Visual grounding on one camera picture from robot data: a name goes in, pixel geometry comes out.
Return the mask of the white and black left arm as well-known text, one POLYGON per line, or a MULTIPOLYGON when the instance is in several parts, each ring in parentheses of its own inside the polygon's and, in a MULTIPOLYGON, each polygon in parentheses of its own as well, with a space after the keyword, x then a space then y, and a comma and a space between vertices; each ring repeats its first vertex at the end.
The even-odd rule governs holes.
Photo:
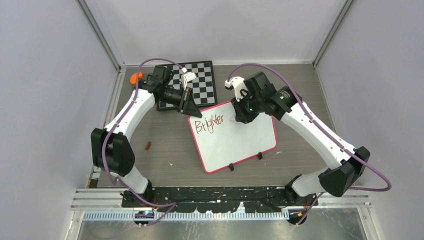
POLYGON ((154 199, 153 186, 135 166, 135 154, 130 140, 146 113, 162 101, 177 107, 183 115, 202 117, 188 83, 196 74, 179 65, 182 83, 179 88, 169 85, 174 77, 171 67, 156 65, 147 75, 135 74, 131 97, 117 116, 103 128, 95 128, 90 135, 93 165, 104 171, 113 185, 120 182, 134 196, 141 207, 148 207, 154 199))

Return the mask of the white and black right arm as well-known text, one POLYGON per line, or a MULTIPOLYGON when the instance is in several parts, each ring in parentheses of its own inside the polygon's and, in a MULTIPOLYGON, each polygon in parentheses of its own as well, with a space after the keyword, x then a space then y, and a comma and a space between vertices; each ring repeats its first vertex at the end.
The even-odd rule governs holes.
POLYGON ((341 139, 288 86, 276 90, 262 71, 246 79, 232 77, 224 86, 234 91, 231 104, 236 122, 249 124, 262 113, 275 117, 296 131, 324 160, 324 169, 299 174, 285 185, 284 197, 291 205, 299 205, 306 196, 318 192, 341 197, 364 172, 365 166, 358 160, 367 162, 369 150, 341 139))

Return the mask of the brown marker cap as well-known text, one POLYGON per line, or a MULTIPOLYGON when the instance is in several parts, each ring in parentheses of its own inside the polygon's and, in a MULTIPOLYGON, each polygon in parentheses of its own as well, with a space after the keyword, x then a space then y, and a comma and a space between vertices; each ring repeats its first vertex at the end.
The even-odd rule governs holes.
POLYGON ((149 150, 149 149, 150 149, 150 147, 151 147, 151 144, 152 144, 152 143, 151 143, 150 141, 148 141, 144 149, 145 149, 145 150, 149 150))

